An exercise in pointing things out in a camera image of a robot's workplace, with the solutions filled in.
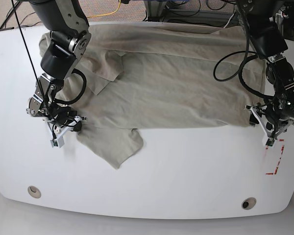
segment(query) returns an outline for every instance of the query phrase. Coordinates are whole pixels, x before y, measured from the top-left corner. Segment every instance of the metal bracket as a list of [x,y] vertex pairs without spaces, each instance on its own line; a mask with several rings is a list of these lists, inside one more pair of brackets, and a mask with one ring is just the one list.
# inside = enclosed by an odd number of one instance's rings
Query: metal bracket
[[[74,127],[77,125],[77,123],[82,120],[85,120],[85,118],[80,117],[80,116],[75,116],[74,120],[75,121],[71,122],[69,126],[65,126],[63,128],[61,128],[61,127],[56,128],[56,130],[54,132],[55,132],[55,135],[57,138],[50,140],[52,147],[61,148],[64,145],[64,139],[63,139],[64,134],[67,133],[68,131],[73,130]],[[47,120],[46,120],[46,125],[48,126],[48,130],[49,130],[51,136],[53,137],[52,127],[50,127],[50,124]]]
[[263,144],[269,147],[274,147],[277,137],[281,135],[283,132],[285,132],[289,126],[294,125],[294,120],[293,119],[288,119],[288,123],[285,125],[282,125],[279,130],[273,135],[272,132],[270,132],[267,128],[266,125],[264,124],[263,120],[257,113],[257,108],[256,107],[251,107],[250,111],[253,113],[255,118],[259,121],[259,124],[261,128],[263,129],[265,136],[263,137]]
[[160,1],[150,1],[145,0],[145,7],[148,15],[148,19],[153,19],[152,21],[159,21],[160,17],[162,16],[162,12],[167,5],[166,0]]

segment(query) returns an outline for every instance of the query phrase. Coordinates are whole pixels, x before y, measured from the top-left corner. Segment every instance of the t-shirt sleeve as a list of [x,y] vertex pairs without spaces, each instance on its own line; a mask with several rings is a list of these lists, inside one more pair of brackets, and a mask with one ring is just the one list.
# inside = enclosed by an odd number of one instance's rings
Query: t-shirt sleeve
[[136,129],[106,129],[87,124],[83,125],[77,139],[115,169],[144,145]]

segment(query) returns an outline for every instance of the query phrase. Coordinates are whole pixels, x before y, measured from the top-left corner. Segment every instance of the yellow cable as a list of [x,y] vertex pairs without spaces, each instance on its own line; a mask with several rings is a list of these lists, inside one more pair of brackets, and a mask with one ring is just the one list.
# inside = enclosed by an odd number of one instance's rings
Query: yellow cable
[[120,6],[121,6],[121,0],[119,0],[119,6],[118,6],[118,8],[114,12],[110,12],[110,13],[106,13],[106,14],[102,14],[102,15],[96,15],[96,16],[89,16],[87,18],[94,18],[94,17],[99,17],[99,16],[109,16],[109,15],[112,15],[112,14],[116,13],[119,10]]

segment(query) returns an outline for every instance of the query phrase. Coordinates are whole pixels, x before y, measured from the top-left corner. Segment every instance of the round grommet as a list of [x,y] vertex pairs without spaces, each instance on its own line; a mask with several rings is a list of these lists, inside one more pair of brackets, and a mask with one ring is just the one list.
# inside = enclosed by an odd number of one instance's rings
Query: round grommet
[[41,197],[41,192],[35,186],[29,186],[27,191],[28,191],[29,195],[31,195],[33,198],[40,198]]
[[250,197],[250,198],[246,199],[245,201],[243,201],[242,208],[244,210],[250,210],[256,205],[256,202],[257,201],[255,198]]

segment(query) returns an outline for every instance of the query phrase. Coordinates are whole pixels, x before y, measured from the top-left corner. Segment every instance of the floor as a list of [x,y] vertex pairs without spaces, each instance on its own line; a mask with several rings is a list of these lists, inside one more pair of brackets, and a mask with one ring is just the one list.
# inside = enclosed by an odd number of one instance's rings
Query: floor
[[[113,12],[118,7],[118,0],[79,0],[79,3],[86,16]],[[200,0],[200,3],[201,10],[209,10],[205,0]],[[219,0],[209,0],[209,5],[212,8],[219,8],[223,5],[223,3]],[[11,6],[11,0],[0,0],[0,25],[4,21]],[[197,11],[199,8],[199,2],[198,0],[190,0],[187,4],[180,6],[180,8]],[[233,12],[233,5],[227,4],[222,11]],[[34,10],[31,8],[29,2],[23,2],[17,9],[20,21],[33,12]],[[91,18],[89,21],[142,21],[145,18],[145,15],[144,2],[142,0],[132,0],[129,4],[122,4],[119,11],[113,15]],[[22,25],[31,26],[39,21],[40,20],[37,15],[32,14],[24,20]],[[16,26],[15,17],[12,16],[6,27]]]

